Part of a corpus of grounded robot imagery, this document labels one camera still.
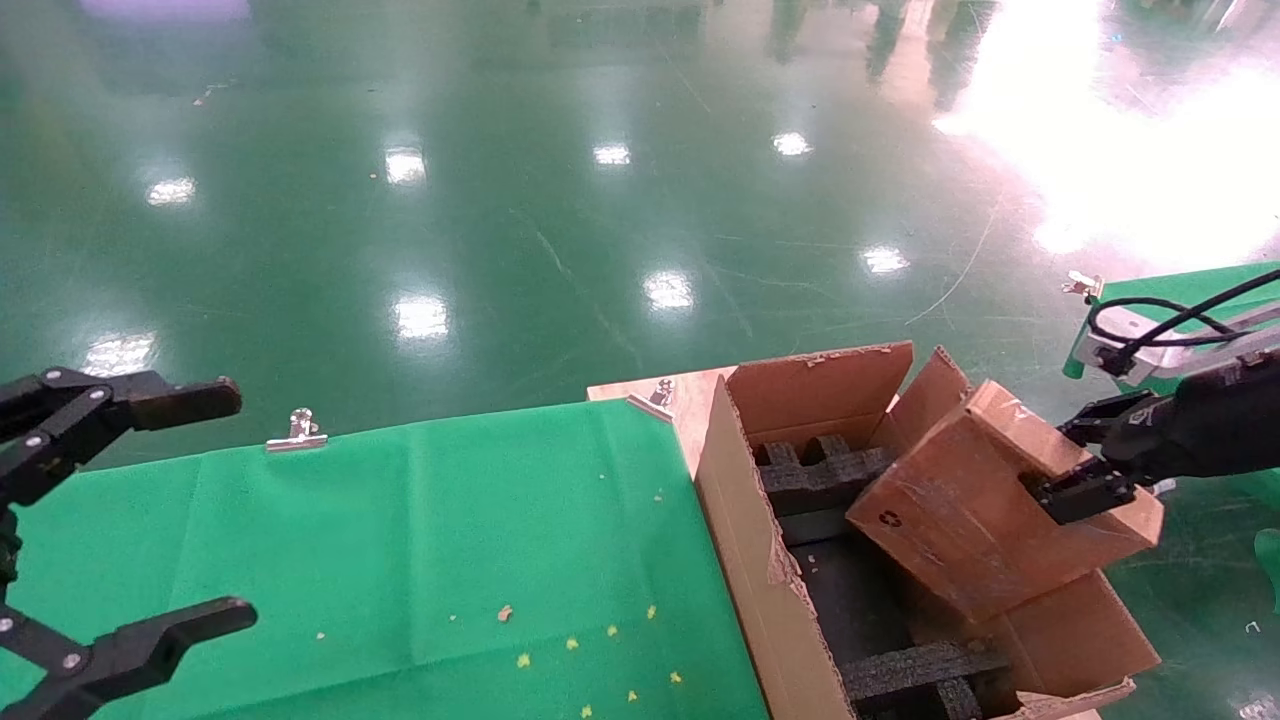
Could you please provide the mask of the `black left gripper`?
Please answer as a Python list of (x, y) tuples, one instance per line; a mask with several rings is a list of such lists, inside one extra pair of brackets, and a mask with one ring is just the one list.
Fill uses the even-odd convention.
[[(9, 505), (33, 506), (128, 432), (234, 416), (243, 400), (227, 377), (174, 386), (156, 372), (96, 377), (54, 366), (1, 389), (1, 591), (18, 578), (23, 542)], [(164, 685), (196, 644), (243, 632), (257, 610), (221, 597), (119, 626), (81, 644), (3, 606), (3, 648), (44, 670), (4, 719), (90, 719), (104, 706)]]

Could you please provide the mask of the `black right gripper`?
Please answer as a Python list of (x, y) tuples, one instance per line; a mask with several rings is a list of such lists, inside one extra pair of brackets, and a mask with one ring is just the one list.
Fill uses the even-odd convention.
[(1172, 395), (1126, 392), (1087, 404), (1059, 425), (1079, 447), (1101, 445), (1060, 477), (1024, 471), (1021, 483), (1059, 525), (1098, 516), (1137, 498), (1138, 483), (1175, 477), (1231, 477), (1279, 465), (1279, 365), (1267, 354), (1189, 375)]

